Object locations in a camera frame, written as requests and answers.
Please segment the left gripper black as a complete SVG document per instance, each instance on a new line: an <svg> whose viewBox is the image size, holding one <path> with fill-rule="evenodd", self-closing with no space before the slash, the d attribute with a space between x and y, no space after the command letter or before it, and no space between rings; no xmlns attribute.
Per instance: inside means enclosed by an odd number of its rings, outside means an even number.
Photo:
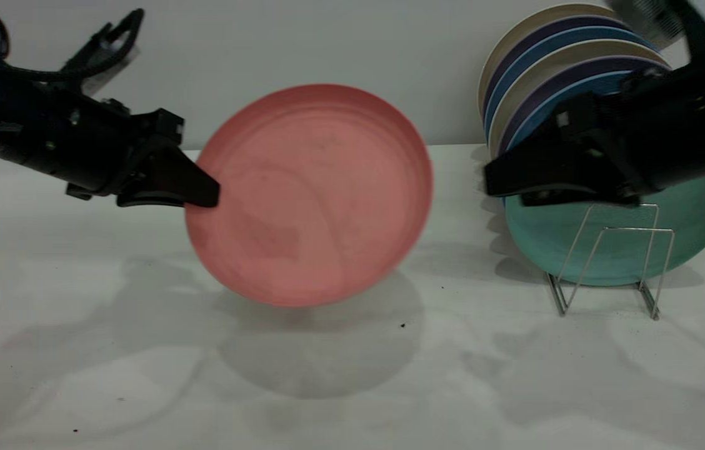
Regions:
<svg viewBox="0 0 705 450"><path fill-rule="evenodd" d="M118 100L101 100L84 124L67 196L117 196L120 208L218 205L220 184L176 147L183 142L183 117L163 108L133 114ZM120 194L133 183L134 196Z"/></svg>

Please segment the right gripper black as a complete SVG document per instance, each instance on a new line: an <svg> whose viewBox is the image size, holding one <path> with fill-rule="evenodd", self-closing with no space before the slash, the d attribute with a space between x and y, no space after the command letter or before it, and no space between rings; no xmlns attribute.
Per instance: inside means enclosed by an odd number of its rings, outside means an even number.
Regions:
<svg viewBox="0 0 705 450"><path fill-rule="evenodd" d="M641 126L636 98L669 75L639 69L612 94L585 92L556 105L554 124L561 146L518 146L484 168L492 197L520 196L526 207L569 203L640 204L651 190L632 155Z"/></svg>

